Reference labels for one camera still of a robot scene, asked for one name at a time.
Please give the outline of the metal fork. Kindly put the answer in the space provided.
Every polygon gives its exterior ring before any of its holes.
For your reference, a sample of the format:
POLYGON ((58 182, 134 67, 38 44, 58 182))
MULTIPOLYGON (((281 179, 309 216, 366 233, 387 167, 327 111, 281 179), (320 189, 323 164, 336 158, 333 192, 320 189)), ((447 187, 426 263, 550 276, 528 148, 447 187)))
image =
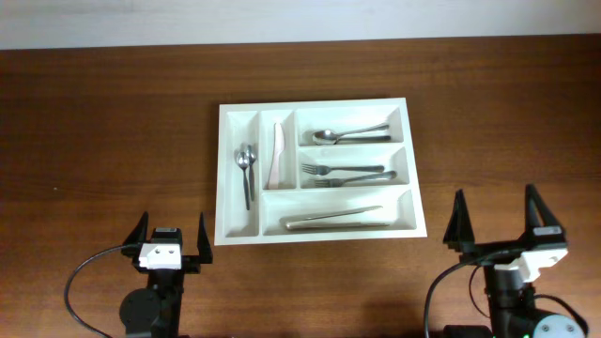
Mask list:
POLYGON ((378 174, 370 174, 358 177, 349 178, 330 178, 330 179, 317 179, 314 180, 314 185, 317 188, 339 188, 343 187, 348 183, 363 182, 363 181, 381 181, 391 180, 397 177, 396 171, 387 171, 378 174))
POLYGON ((302 163, 300 169, 303 173, 313 176, 326 176, 333 171, 349 171, 349 172, 367 172, 367 173, 383 173, 385 167, 382 165, 376 166, 327 166, 302 163))

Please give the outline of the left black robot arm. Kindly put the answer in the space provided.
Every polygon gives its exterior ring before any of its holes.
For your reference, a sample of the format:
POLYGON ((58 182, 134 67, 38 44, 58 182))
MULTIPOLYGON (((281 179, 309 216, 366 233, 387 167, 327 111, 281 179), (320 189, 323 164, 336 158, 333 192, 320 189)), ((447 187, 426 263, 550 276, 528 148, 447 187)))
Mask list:
POLYGON ((147 280, 122 300, 119 318, 128 337, 178 337, 185 276, 213 262, 205 217, 199 217, 196 254, 183 252, 181 229, 157 227, 148 233, 148 219, 144 212, 123 241, 121 254, 147 280))

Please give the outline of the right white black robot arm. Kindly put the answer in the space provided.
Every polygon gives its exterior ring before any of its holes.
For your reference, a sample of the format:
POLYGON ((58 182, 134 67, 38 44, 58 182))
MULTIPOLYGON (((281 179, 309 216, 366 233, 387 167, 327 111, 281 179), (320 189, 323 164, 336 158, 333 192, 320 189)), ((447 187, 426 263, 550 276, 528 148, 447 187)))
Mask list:
POLYGON ((464 193, 455 193, 443 243, 459 263, 485 275, 490 325, 447 325, 445 337, 586 337, 586 320, 564 300, 538 294, 533 282, 568 253, 563 226, 535 186, 525 188, 524 232, 516 239, 478 244, 464 193))

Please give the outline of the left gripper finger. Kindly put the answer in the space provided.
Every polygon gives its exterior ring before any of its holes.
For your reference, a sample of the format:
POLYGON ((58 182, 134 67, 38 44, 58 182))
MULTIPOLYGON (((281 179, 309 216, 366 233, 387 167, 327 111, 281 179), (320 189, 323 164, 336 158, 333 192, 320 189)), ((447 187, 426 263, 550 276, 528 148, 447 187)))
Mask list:
POLYGON ((200 214, 196 247, 198 251, 198 261, 200 264, 212 264, 213 263, 213 252, 211 249, 210 241, 208 239, 208 233, 205 223, 204 213, 200 214))
POLYGON ((146 241, 148 226, 148 212, 144 211, 138 223, 134 226, 131 232, 128 234, 126 239, 123 241, 124 245, 140 244, 146 241))

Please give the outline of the pink plastic knife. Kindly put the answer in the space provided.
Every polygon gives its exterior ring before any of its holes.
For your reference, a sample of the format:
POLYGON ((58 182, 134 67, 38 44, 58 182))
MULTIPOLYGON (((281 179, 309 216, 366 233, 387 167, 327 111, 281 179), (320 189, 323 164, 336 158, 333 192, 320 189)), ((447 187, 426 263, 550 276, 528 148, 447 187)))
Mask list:
POLYGON ((267 188, 276 190, 280 178, 280 157, 285 150, 285 134, 281 123, 274 124, 274 143, 272 151, 272 162, 267 188))

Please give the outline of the small metal teaspoon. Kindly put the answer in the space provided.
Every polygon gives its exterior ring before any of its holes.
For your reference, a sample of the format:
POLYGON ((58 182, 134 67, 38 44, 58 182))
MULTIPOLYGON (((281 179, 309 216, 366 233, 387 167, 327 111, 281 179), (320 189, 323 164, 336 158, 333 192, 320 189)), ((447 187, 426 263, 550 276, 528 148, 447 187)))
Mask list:
POLYGON ((242 185, 243 185, 243 192, 244 192, 244 198, 245 198, 245 207, 247 210, 249 210, 251 198, 250 198, 250 185, 249 185, 249 178, 247 176, 247 170, 250 167, 250 159, 245 152, 239 151, 236 155, 236 163, 237 163, 237 166, 242 170, 242 185))
POLYGON ((242 145, 242 150, 245 152, 245 154, 248 157, 249 160, 249 173, 248 173, 248 180, 249 180, 249 194, 250 194, 250 199, 252 201, 254 201, 254 163, 257 160, 256 157, 256 153, 254 151, 254 147, 251 144, 243 144, 242 145))

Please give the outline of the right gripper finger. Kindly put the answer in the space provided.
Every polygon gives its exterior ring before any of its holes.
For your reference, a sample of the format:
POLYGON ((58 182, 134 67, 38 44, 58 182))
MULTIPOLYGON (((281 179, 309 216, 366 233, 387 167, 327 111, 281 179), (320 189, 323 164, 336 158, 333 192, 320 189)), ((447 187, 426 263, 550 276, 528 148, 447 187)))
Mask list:
POLYGON ((524 239, 528 242, 562 241, 562 225, 534 184, 528 184, 525 191, 524 239))
POLYGON ((474 252, 475 237, 470 222, 465 195, 462 190, 455 193, 453 211, 442 242, 456 252, 474 252))

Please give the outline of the metal tablespoon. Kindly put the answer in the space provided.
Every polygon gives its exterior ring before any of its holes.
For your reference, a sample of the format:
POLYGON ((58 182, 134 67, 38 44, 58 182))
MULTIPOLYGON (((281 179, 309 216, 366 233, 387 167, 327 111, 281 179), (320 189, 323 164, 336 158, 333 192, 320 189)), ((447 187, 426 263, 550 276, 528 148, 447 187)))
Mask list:
POLYGON ((389 127, 389 124, 383 123, 370 128, 354 131, 344 131, 340 133, 337 133, 333 130, 316 131, 312 134, 312 140, 318 146, 333 146, 336 145, 335 141, 337 141, 339 138, 351 137, 351 134, 359 134, 373 131, 386 131, 389 127))
POLYGON ((335 141, 335 144, 345 143, 379 143, 391 141, 390 135, 372 136, 372 137, 342 137, 335 141))

